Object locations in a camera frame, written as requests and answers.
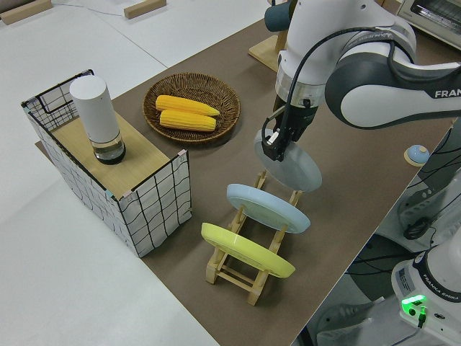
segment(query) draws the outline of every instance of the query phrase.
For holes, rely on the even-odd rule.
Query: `green light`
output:
[[[402,300],[402,309],[407,313],[410,314],[410,308],[414,309],[414,306],[421,304],[421,302],[426,300],[426,296],[422,294],[418,294],[417,296],[413,296],[410,298],[405,298]]]

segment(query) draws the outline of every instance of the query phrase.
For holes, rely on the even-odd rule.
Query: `blue plate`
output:
[[[272,130],[266,129],[266,136],[271,136]],[[284,159],[272,161],[262,150],[261,131],[254,139],[254,150],[267,171],[283,185],[290,189],[310,192],[322,185],[322,174],[317,164],[308,153],[296,143],[291,142],[285,150]]]
[[[309,218],[293,205],[268,192],[241,184],[228,185],[227,197],[234,208],[243,206],[243,213],[263,225],[287,233],[302,233],[309,226]]]

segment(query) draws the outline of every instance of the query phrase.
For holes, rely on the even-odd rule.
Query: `franka emika robot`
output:
[[[461,63],[414,64],[413,29],[373,0],[292,0],[290,18],[274,114],[261,131],[275,121],[261,142],[271,160],[283,161],[324,100],[338,119],[361,129],[460,115]],[[394,320],[436,340],[430,345],[461,345],[461,230],[396,265],[392,284]],[[368,345],[392,344],[379,339]]]

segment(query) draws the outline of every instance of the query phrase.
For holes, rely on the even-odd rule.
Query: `round woven basket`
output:
[[[193,99],[219,110],[216,129],[213,132],[200,132],[165,128],[160,125],[160,111],[156,109],[159,95]],[[185,143],[207,143],[224,136],[237,123],[240,100],[227,84],[213,76],[198,73],[174,74],[158,81],[148,90],[143,111],[148,124],[163,136]]]

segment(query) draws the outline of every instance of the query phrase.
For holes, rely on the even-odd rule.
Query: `yellow corn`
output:
[[[216,128],[216,119],[180,110],[164,110],[160,114],[160,125],[180,130],[211,132]]]
[[[215,108],[206,105],[205,103],[170,95],[158,95],[156,100],[156,108],[160,111],[181,110],[182,112],[208,115],[211,117],[219,115],[219,110],[216,110]]]

